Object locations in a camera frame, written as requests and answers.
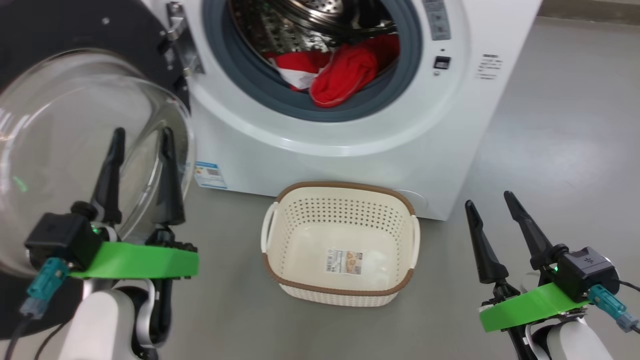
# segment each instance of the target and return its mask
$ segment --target laundry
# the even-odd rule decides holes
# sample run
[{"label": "laundry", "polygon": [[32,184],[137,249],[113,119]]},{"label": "laundry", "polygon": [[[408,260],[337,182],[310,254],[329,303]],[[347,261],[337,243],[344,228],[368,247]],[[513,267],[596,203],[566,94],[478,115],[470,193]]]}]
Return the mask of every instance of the laundry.
[{"label": "laundry", "polygon": [[309,89],[314,104],[331,108],[347,101],[399,55],[397,35],[380,35],[334,53],[303,51],[268,56],[292,90]]}]

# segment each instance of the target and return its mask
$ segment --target green bracket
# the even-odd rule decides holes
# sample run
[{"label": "green bracket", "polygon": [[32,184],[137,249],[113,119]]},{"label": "green bracket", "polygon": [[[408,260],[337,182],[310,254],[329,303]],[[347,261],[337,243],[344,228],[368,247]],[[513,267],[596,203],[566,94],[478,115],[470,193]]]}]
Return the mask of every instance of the green bracket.
[{"label": "green bracket", "polygon": [[480,313],[485,332],[524,325],[578,309],[588,301],[574,303],[555,284],[546,284],[496,304]]},{"label": "green bracket", "polygon": [[70,276],[102,279],[169,279],[198,275],[197,252],[106,242],[100,246],[93,263],[85,272]]}]

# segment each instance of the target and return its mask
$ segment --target teal connector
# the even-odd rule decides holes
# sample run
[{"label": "teal connector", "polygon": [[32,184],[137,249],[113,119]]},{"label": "teal connector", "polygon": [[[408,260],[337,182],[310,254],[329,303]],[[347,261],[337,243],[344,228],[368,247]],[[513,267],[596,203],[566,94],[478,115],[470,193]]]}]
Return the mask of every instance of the teal connector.
[{"label": "teal connector", "polygon": [[589,289],[588,297],[595,306],[614,318],[624,332],[630,332],[634,327],[637,327],[638,319],[629,314],[627,306],[602,285],[592,286]]},{"label": "teal connector", "polygon": [[69,275],[67,263],[60,258],[49,258],[27,289],[29,298],[20,308],[23,315],[40,319],[47,310],[49,301]]}]

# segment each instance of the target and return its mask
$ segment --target beige plastic basket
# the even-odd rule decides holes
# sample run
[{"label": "beige plastic basket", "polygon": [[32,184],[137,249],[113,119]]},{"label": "beige plastic basket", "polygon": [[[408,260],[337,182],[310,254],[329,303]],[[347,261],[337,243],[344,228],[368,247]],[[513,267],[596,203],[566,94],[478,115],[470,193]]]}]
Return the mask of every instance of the beige plastic basket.
[{"label": "beige plastic basket", "polygon": [[409,201],[392,190],[299,183],[267,211],[261,247],[270,276],[293,297],[382,306],[411,279],[420,226]]}]

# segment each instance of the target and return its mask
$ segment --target blue and white sticker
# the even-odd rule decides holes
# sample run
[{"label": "blue and white sticker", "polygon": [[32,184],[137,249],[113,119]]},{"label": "blue and white sticker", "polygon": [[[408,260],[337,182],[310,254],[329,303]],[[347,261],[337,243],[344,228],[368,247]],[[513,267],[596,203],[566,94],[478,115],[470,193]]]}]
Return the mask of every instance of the blue and white sticker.
[{"label": "blue and white sticker", "polygon": [[227,184],[225,184],[225,180],[222,178],[220,168],[216,164],[196,161],[193,176],[196,178],[198,185],[204,188],[227,188]]}]

